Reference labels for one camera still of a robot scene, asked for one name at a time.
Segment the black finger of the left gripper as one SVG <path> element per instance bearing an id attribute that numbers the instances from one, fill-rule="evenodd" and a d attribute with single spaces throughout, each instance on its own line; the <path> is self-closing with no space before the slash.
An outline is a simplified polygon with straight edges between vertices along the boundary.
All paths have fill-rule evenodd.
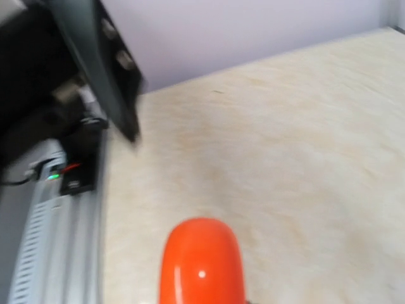
<path id="1" fill-rule="evenodd" d="M 121 134 L 135 142 L 143 76 L 103 3 L 51 1 L 50 11 L 101 108 Z"/>

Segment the red round charging case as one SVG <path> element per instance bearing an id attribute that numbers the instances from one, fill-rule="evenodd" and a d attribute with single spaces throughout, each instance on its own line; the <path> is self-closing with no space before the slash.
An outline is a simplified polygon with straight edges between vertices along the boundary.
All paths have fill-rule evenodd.
<path id="1" fill-rule="evenodd" d="M 231 228 L 215 218 L 190 218 L 168 236 L 159 303 L 246 303 L 242 256 Z"/>

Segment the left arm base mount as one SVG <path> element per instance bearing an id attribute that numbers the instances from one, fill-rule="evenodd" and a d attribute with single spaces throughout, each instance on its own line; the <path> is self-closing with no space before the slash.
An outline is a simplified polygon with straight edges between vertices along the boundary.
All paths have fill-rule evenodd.
<path id="1" fill-rule="evenodd" d="M 49 180 L 61 179 L 60 195 L 78 195 L 96 188 L 98 152 L 103 130 L 108 123 L 103 118 L 85 118 L 68 127 L 40 123 L 34 127 L 38 141 L 56 139 L 65 154 L 65 161 L 51 169 Z"/>

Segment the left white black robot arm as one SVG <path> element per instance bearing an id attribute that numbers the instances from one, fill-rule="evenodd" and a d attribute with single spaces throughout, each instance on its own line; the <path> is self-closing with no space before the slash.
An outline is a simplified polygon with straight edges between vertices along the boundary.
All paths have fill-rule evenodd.
<path id="1" fill-rule="evenodd" d="M 64 86 L 83 82 L 124 138 L 140 134 L 143 77 L 102 1 L 1 2 L 1 166 L 47 139 L 88 155 L 92 138 L 74 140 L 85 107 Z"/>

